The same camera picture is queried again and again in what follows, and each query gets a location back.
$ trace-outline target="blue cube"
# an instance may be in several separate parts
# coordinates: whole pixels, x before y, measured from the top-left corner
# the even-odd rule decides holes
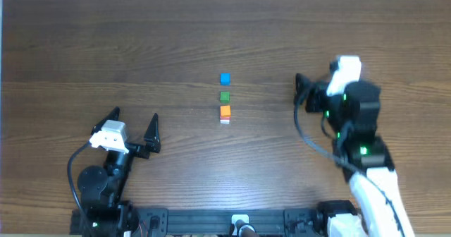
[[[230,85],[230,74],[229,73],[221,74],[221,85]]]

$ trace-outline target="wood grain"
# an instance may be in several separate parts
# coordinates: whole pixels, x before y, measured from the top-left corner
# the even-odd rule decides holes
[[[4,0],[1,232],[67,233],[69,156],[113,107],[161,154],[125,192],[171,209],[307,207],[348,199],[292,123],[295,73],[358,54],[382,88],[379,132],[418,233],[451,232],[451,0]],[[232,121],[220,126],[220,73]],[[320,116],[306,132],[330,148]],[[106,153],[77,158],[75,176]]]

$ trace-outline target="stacked blocks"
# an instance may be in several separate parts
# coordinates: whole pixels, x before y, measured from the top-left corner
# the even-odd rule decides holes
[[[222,73],[221,74],[221,85],[230,85],[230,74]],[[230,103],[230,92],[221,92],[219,96],[219,101],[221,104],[229,104]],[[230,110],[230,106],[221,106],[221,112],[219,114],[219,121],[221,124],[230,124],[230,117],[232,116],[232,112]]]

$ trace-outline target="green cube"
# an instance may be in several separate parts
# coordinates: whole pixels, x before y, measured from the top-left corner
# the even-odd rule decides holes
[[[221,96],[219,97],[219,101],[222,104],[228,104],[230,102],[230,92],[221,92]]]

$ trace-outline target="wooden tabletop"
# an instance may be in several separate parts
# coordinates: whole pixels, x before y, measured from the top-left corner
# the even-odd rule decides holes
[[[282,209],[350,199],[292,120],[293,78],[360,55],[414,230],[451,232],[451,0],[4,0],[1,231],[68,233],[69,156],[112,108],[161,154],[125,198],[170,209]],[[219,84],[231,74],[231,86]],[[232,118],[220,125],[219,92]],[[320,116],[304,130],[330,150]],[[73,175],[102,164],[87,150]]]

